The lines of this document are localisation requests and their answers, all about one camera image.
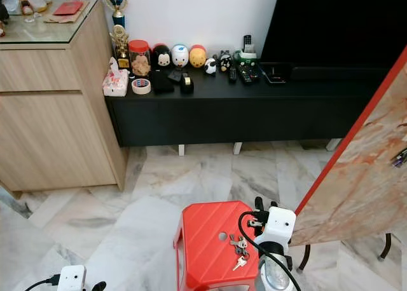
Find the jar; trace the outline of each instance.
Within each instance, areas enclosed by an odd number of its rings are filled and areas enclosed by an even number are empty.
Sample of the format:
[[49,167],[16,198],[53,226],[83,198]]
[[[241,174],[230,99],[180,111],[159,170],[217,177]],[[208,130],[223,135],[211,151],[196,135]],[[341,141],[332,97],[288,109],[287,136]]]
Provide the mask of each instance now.
[[148,43],[144,40],[131,40],[128,49],[133,73],[146,77],[151,70]]

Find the white wall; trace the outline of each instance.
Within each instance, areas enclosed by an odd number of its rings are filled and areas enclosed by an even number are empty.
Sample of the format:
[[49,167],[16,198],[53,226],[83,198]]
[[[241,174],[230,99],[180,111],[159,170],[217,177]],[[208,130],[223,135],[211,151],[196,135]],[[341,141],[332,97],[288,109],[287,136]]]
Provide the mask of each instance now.
[[[128,0],[126,30],[150,46],[202,44],[213,54],[238,49],[251,34],[261,53],[276,0]],[[106,8],[111,27],[111,11]]]

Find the red plastic stool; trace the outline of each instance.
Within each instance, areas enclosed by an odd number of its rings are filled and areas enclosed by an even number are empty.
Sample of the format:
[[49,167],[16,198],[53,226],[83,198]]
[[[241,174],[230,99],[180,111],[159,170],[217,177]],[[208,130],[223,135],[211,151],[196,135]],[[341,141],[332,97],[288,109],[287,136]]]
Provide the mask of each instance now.
[[[258,274],[259,257],[250,243],[246,250],[250,253],[247,264],[232,269],[239,256],[230,244],[229,235],[235,240],[240,236],[237,221],[242,212],[251,209],[241,201],[192,204],[183,210],[174,238],[177,255],[177,290],[208,290],[212,288],[248,285],[255,291],[254,280]],[[247,227],[246,216],[242,223],[244,231],[254,238],[254,229]],[[219,234],[226,233],[224,240]],[[183,240],[184,273],[179,277],[178,243]]]

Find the blue trophy topper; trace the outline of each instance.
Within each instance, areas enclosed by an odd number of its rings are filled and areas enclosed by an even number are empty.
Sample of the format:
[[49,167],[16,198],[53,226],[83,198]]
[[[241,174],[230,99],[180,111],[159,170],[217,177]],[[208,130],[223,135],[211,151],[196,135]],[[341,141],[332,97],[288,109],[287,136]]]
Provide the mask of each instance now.
[[112,18],[113,23],[115,25],[125,26],[125,15],[123,10],[127,6],[127,0],[104,0],[107,7],[109,7],[112,11]]

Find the stool hole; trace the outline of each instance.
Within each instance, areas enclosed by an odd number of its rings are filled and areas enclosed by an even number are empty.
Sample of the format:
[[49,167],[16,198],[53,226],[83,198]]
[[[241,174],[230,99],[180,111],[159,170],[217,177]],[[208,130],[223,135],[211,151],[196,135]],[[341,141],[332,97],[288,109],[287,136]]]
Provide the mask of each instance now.
[[228,239],[228,235],[225,232],[220,232],[218,237],[220,241],[225,241]]

